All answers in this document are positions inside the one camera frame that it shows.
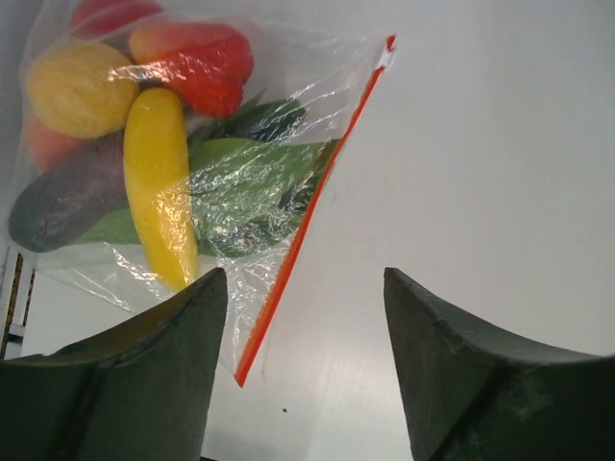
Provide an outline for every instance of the ziploc bag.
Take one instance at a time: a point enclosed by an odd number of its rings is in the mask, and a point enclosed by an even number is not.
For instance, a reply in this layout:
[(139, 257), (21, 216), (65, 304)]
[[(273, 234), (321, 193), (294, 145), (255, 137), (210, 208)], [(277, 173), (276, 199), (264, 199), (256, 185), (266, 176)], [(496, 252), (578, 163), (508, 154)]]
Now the ziploc bag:
[(393, 38), (184, 3), (43, 3), (8, 232), (41, 273), (135, 313), (225, 268), (221, 360), (243, 385)]

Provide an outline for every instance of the pink fruit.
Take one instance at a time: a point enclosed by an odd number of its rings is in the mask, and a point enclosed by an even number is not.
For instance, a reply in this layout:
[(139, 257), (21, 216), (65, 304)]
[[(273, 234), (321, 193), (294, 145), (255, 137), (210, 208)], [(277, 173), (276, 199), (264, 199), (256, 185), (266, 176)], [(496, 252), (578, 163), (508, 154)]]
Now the pink fruit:
[(84, 139), (53, 131), (30, 111), (24, 121), (23, 140), (32, 160), (43, 173), (53, 169), (86, 143)]
[(68, 28), (78, 38), (106, 36), (163, 12), (155, 0), (83, 0), (72, 13)]

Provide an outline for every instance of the white surface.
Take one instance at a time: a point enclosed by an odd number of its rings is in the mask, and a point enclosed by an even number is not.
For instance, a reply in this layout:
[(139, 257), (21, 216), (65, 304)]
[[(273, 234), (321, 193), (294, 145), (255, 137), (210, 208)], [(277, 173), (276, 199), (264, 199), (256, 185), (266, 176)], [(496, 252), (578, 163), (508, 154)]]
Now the white surface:
[[(615, 352), (615, 4), (358, 6), (400, 33), (395, 67), (333, 173), (246, 390), (218, 375), (205, 453), (221, 461), (408, 459), (387, 265), (504, 328)], [(39, 278), (24, 350), (122, 319)]]

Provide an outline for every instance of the toy vegetable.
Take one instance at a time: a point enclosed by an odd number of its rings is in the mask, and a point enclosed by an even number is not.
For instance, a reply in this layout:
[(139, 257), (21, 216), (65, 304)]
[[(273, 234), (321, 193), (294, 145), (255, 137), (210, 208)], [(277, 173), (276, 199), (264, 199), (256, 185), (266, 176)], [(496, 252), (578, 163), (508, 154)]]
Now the toy vegetable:
[(46, 173), (70, 156), (86, 141), (57, 133), (28, 111), (24, 117), (23, 140), (38, 169)]
[(226, 24), (158, 21), (137, 29), (129, 45), (139, 64), (212, 117), (237, 112), (255, 65), (248, 39)]
[(136, 99), (124, 135), (124, 179), (139, 240), (152, 270), (173, 291), (198, 272), (188, 149), (180, 99), (164, 88)]
[(103, 43), (69, 41), (38, 57), (26, 75), (31, 106), (47, 127), (72, 137), (96, 138), (121, 129), (138, 92), (117, 77), (132, 65)]

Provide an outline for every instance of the green vegetable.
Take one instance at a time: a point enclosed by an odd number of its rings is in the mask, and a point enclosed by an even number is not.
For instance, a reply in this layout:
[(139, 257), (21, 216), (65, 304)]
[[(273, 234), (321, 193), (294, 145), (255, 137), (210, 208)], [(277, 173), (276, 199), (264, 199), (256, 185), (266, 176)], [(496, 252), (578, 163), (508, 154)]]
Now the green vegetable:
[[(202, 255), (263, 251), (297, 230), (302, 214), (280, 207), (284, 192), (311, 178), (331, 143), (282, 146), (216, 139), (190, 157), (193, 225)], [(74, 243), (138, 244), (128, 209), (114, 211)]]
[(282, 210), (299, 214), (303, 214), (308, 210), (309, 202), (314, 198), (316, 188), (338, 146), (339, 141), (328, 143), (316, 160), (312, 174), (283, 193), (279, 203), (279, 207)]
[(291, 137), (306, 118), (307, 111), (295, 99), (284, 99), (257, 105), (247, 103), (235, 116), (218, 120), (193, 133), (189, 146), (211, 139), (235, 137), (253, 141), (274, 142)]

